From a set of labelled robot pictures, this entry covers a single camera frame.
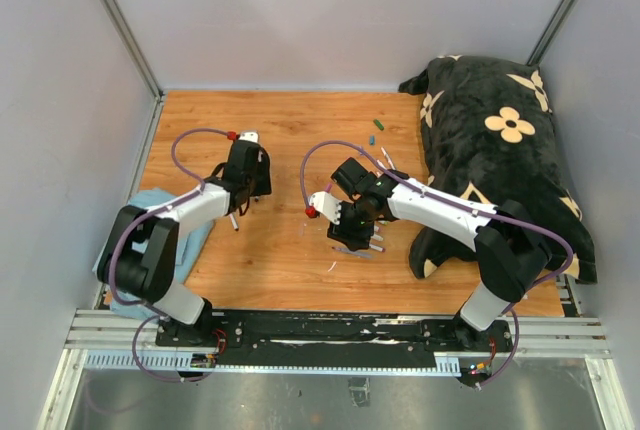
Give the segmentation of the dark green cap marker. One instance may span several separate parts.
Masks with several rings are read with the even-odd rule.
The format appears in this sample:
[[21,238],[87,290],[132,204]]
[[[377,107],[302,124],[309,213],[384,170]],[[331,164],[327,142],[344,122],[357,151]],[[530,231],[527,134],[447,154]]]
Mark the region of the dark green cap marker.
[[387,161],[387,163],[389,165],[389,168],[392,169],[392,170],[396,170],[396,166],[395,166],[390,154],[387,152],[387,150],[382,146],[380,147],[380,150],[381,150],[384,158],[386,159],[386,161]]

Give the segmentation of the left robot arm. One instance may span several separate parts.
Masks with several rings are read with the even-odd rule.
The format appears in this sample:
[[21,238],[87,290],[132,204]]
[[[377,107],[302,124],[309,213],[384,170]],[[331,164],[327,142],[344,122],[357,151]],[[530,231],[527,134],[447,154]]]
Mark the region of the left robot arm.
[[97,264],[111,293],[127,293],[179,326],[190,344],[218,335],[212,304],[175,276],[179,240],[230,214],[244,215],[250,202],[272,192],[270,158],[255,131],[232,142],[228,158],[189,193],[163,205],[120,209]]

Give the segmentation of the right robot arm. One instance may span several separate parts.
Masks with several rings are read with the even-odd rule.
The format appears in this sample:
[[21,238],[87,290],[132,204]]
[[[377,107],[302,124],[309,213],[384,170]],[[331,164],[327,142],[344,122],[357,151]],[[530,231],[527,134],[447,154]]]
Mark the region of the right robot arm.
[[329,222],[328,238],[351,251],[366,250],[377,221],[410,221],[434,235],[427,262],[469,257],[477,263],[480,282],[452,322],[454,340],[463,349],[487,345],[493,322],[522,299],[551,258],[544,234],[535,231],[515,201],[501,206],[466,201],[398,170],[376,175],[353,158],[332,180],[346,199],[328,191],[309,198],[312,209]]

